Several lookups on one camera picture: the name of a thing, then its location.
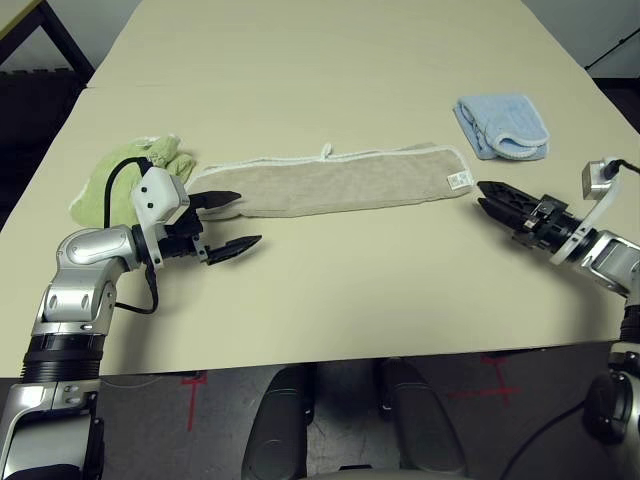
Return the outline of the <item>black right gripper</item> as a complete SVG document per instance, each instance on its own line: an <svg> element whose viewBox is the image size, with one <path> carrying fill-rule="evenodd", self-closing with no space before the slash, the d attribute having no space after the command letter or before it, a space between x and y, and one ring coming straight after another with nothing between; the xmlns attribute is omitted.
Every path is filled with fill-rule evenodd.
<svg viewBox="0 0 640 480"><path fill-rule="evenodd" d="M539 200L498 181L479 181L477 186L484 195L478 199L484 212L512 229L514 239L526 247L558 250L581 223L566 203L552 196Z"/></svg>

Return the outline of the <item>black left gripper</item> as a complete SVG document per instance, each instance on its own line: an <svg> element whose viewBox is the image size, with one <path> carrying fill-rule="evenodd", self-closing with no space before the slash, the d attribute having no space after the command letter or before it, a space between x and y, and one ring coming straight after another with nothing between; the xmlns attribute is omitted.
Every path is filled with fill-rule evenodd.
<svg viewBox="0 0 640 480"><path fill-rule="evenodd" d="M244 236L210 249L200 239L204 227L198 217L199 209L217 209L238 199L241 195L233 191L205 191L189 195L189 209L172 224L164 225L165 237L161 239L163 258L195 256L200 262L214 265L235 258L255 246L261 235Z"/></svg>

